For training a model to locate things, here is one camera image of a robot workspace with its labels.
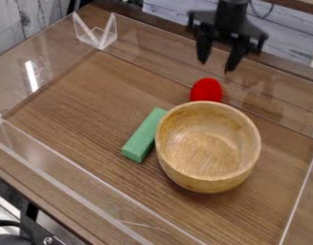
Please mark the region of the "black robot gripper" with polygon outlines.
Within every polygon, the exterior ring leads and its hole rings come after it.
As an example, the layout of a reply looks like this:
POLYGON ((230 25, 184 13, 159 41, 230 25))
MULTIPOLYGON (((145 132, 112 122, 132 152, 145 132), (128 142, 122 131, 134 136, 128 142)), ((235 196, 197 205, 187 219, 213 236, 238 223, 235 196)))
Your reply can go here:
POLYGON ((212 54, 215 40, 232 43, 226 72, 234 72, 248 52, 260 54, 270 35, 248 20, 247 13, 189 11, 187 28, 195 32, 197 57, 203 64, 212 54))

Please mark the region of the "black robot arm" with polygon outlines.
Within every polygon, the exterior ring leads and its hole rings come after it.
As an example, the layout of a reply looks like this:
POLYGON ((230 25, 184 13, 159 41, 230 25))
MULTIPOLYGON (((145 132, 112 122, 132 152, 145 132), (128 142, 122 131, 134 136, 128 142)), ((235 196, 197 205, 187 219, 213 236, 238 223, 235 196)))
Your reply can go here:
POLYGON ((197 59, 205 64, 212 55, 215 41, 232 45, 224 72, 234 72, 243 58, 263 52, 270 35, 247 17, 251 0, 219 0, 215 11, 188 12, 187 28, 195 32, 197 59))

